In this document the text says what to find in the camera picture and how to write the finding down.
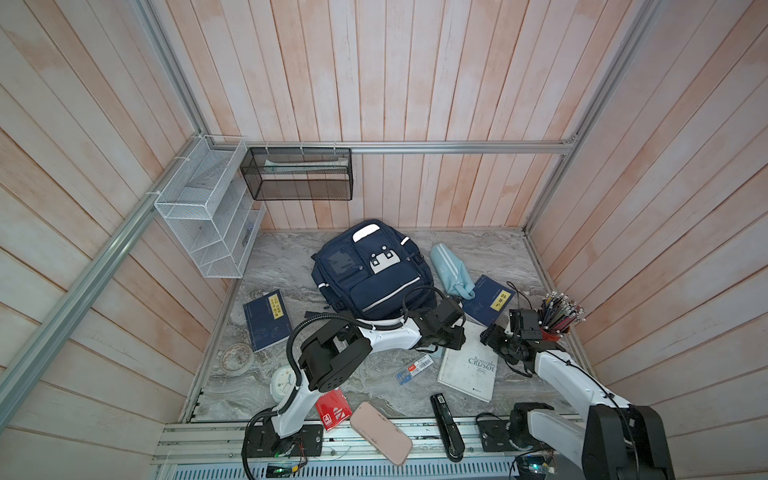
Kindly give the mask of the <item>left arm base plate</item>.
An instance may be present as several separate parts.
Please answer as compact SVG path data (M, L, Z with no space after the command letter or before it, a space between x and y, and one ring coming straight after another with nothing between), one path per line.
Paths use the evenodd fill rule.
M248 459L317 457L322 453L324 433L321 425L305 424L297 433L282 438L271 423L256 424L246 430L243 450Z

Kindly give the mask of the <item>navy blue backpack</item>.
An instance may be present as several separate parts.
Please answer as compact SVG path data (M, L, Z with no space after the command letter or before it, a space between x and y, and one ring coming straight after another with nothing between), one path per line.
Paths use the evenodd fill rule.
M437 305L432 271L409 236L365 220L317 251L311 277L336 312L369 321Z

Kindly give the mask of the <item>white Crusoe book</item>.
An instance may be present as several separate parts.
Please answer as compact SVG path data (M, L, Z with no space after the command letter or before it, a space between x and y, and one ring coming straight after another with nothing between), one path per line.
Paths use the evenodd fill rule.
M447 349L437 381L483 402L493 396L498 355L480 341L484 325L468 320L464 324L466 340L459 350Z

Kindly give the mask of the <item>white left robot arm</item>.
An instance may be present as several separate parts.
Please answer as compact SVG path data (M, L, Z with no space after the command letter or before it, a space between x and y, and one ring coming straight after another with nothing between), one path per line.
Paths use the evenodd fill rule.
M286 356L295 375L288 396L270 412L279 439L297 434L325 393L340 387L373 354L428 347L458 351L466 316L450 297L431 310L404 310L397 319L368 321L338 313L305 319L288 337Z

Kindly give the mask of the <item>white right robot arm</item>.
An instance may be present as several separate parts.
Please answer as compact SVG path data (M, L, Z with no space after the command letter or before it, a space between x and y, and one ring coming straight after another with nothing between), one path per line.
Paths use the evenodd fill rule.
M510 312L508 327L489 326L480 335L505 363L520 364L555 388L584 421L577 424L537 402L518 402L510 412L511 443L532 452L547 447L582 470L587 479L673 479L661 416L615 394L580 367L533 310Z

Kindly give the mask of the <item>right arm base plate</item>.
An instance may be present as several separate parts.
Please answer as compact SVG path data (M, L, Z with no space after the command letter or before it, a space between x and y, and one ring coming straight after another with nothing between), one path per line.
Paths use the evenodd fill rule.
M511 440L510 422L507 419L495 415L479 415L475 421L484 452L501 453L519 450Z

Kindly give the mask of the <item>blue book with yellow label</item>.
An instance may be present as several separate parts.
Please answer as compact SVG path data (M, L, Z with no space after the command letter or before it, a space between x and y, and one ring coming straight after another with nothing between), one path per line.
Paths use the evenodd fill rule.
M491 326L502 315L515 291L487 275L481 275L475 283L474 297L462 301L465 314L477 323Z

